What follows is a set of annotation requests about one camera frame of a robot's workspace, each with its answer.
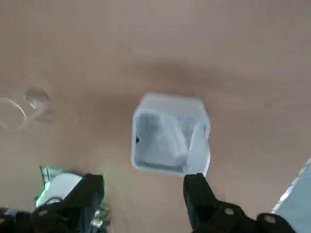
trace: tan table surface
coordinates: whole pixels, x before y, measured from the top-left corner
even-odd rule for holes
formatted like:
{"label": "tan table surface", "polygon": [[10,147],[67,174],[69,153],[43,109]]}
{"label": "tan table surface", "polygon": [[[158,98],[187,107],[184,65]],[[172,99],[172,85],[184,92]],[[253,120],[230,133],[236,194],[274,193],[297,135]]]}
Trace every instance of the tan table surface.
{"label": "tan table surface", "polygon": [[216,195],[270,211],[311,154],[310,21],[307,0],[1,1],[0,84],[43,87],[54,111],[0,133],[1,205],[33,207],[39,165],[105,172],[115,232],[189,232],[182,178],[130,163],[156,91],[202,98]]}

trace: green light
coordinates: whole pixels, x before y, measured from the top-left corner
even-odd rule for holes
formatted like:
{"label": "green light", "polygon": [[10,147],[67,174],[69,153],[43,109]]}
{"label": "green light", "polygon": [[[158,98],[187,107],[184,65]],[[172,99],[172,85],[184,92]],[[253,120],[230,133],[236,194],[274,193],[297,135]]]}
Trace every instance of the green light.
{"label": "green light", "polygon": [[50,187],[50,184],[51,184],[50,182],[47,182],[47,183],[44,185],[45,188],[44,188],[43,192],[41,193],[40,197],[38,198],[38,200],[37,200],[36,203],[35,203],[36,208],[39,207],[39,203],[40,203],[41,199],[44,197],[45,193],[48,191],[48,189],[49,189],[49,187]]}

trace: white plastic container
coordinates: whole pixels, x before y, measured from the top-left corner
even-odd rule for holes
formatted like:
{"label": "white plastic container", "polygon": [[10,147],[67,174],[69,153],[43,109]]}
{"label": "white plastic container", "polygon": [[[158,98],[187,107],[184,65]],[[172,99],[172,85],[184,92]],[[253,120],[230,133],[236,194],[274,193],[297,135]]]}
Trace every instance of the white plastic container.
{"label": "white plastic container", "polygon": [[133,116],[135,168],[176,175],[206,175],[210,122],[195,97],[146,94]]}

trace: robotic arm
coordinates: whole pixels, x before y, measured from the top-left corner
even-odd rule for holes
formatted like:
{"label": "robotic arm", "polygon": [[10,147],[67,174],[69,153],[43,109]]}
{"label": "robotic arm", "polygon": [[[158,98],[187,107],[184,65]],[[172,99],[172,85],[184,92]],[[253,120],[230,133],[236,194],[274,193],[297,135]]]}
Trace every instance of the robotic arm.
{"label": "robotic arm", "polygon": [[[89,233],[103,198],[103,177],[87,174],[61,202],[0,215],[0,233]],[[201,173],[185,176],[184,199],[193,233],[295,233],[278,215],[253,220],[239,206],[217,200]]]}

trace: clear plastic cup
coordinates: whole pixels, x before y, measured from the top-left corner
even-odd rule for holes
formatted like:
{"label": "clear plastic cup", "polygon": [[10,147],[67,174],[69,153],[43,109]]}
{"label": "clear plastic cup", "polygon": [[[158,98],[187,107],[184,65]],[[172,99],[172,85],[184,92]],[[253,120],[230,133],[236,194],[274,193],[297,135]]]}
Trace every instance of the clear plastic cup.
{"label": "clear plastic cup", "polygon": [[40,88],[25,91],[0,87],[0,129],[19,132],[40,117],[49,106],[49,97]]}

